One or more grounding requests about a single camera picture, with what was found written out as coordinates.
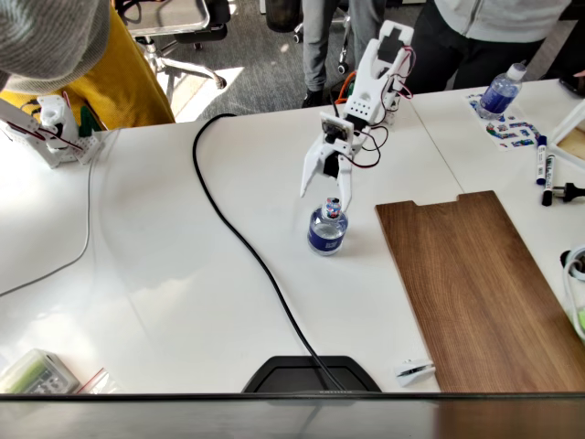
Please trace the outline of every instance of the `plastic water bottle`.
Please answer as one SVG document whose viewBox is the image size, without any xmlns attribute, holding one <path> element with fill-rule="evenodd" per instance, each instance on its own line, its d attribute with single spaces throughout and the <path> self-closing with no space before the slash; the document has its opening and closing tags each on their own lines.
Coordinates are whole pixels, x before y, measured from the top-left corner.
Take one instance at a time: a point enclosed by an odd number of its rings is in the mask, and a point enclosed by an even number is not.
<svg viewBox="0 0 585 439">
<path fill-rule="evenodd" d="M 522 78 L 527 72 L 524 64 L 512 64 L 506 73 L 497 75 L 477 106 L 483 119 L 499 119 L 522 88 Z"/>
<path fill-rule="evenodd" d="M 339 251 L 347 230 L 347 216 L 341 211 L 337 198 L 328 198 L 322 207 L 311 214 L 309 246 L 322 256 Z"/>
</svg>

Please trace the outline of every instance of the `white robotic arm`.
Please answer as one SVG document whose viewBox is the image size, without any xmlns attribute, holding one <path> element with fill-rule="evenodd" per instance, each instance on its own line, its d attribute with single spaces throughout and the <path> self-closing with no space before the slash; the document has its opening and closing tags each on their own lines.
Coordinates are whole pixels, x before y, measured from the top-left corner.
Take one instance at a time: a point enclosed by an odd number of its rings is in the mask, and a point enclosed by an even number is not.
<svg viewBox="0 0 585 439">
<path fill-rule="evenodd" d="M 412 34 L 411 27 L 385 21 L 379 39 L 369 42 L 343 119 L 321 113 L 323 132 L 304 159 L 301 197 L 316 173 L 334 177 L 341 209 L 346 211 L 351 201 L 351 161 L 361 150 L 369 127 L 384 121 L 387 108 L 403 88 L 410 70 Z"/>
<path fill-rule="evenodd" d="M 66 101 L 57 95 L 39 97 L 40 121 L 0 99 L 0 123 L 14 142 L 32 146 L 50 167 L 79 161 L 87 165 L 100 142 L 91 135 L 80 137 L 79 127 Z"/>
</svg>

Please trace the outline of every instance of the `floor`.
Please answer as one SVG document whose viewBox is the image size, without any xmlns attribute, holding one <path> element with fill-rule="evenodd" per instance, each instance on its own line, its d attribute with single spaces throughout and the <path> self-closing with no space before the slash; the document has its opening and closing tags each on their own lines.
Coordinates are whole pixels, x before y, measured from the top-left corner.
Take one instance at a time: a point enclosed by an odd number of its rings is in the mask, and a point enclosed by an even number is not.
<svg viewBox="0 0 585 439">
<path fill-rule="evenodd" d="M 185 75 L 177 70 L 171 76 L 159 74 L 178 122 L 208 119 L 222 112 L 253 114 L 299 108 L 305 94 L 303 82 L 303 45 L 295 44 L 293 34 L 272 32 L 260 14 L 258 0 L 229 0 L 232 11 L 228 36 L 195 50 L 182 45 L 170 58 L 203 64 L 224 77 L 228 86 L 218 91 L 213 80 Z M 386 11 L 386 19 L 414 26 L 422 6 L 404 5 Z M 537 80 L 552 63 L 575 22 L 558 22 L 554 31 L 528 66 L 527 80 Z M 327 56 L 327 84 L 338 82 L 337 58 L 344 29 L 333 25 Z M 162 47 L 172 37 L 158 37 Z M 348 64 L 354 68 L 353 44 Z"/>
</svg>

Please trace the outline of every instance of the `blue label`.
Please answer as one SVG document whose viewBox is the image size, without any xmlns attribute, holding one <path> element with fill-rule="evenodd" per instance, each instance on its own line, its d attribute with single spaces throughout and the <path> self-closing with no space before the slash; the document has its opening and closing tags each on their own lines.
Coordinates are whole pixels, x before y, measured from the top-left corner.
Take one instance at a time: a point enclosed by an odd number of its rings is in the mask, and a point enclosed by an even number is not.
<svg viewBox="0 0 585 439">
<path fill-rule="evenodd" d="M 480 104 L 488 112 L 492 112 L 493 114 L 501 114 L 505 111 L 506 108 L 508 108 L 508 105 L 510 105 L 514 98 L 515 96 L 506 98 L 490 87 L 487 89 L 484 96 L 482 96 Z"/>
<path fill-rule="evenodd" d="M 328 240 L 327 238 L 321 238 L 314 231 L 309 229 L 309 242 L 311 243 L 311 245 L 313 245 L 313 247 L 315 247 L 317 250 L 321 252 L 332 252 L 333 250 L 335 250 L 337 247 L 341 245 L 341 241 L 344 240 L 344 236 L 345 235 L 342 235 L 337 239 Z"/>
</svg>

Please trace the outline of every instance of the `person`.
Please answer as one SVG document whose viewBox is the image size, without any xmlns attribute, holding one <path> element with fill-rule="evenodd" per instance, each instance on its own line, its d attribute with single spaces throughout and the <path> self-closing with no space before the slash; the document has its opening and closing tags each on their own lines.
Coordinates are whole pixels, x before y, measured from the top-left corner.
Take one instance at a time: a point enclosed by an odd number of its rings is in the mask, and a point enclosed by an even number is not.
<svg viewBox="0 0 585 439">
<path fill-rule="evenodd" d="M 109 0 L 0 1 L 0 99 L 32 113 L 62 94 L 108 129 L 175 121 L 140 49 Z"/>
<path fill-rule="evenodd" d="M 339 0 L 303 0 L 303 70 L 307 88 L 303 108 L 323 103 L 329 27 L 338 5 Z M 378 37 L 385 7 L 386 0 L 349 0 L 356 66 L 369 40 Z"/>
<path fill-rule="evenodd" d="M 487 86 L 514 63 L 527 64 L 570 0 L 427 0 L 414 27 L 412 93 Z"/>
<path fill-rule="evenodd" d="M 565 44 L 552 62 L 544 79 L 561 78 L 563 76 L 585 76 L 585 18 L 580 19 Z"/>
</svg>

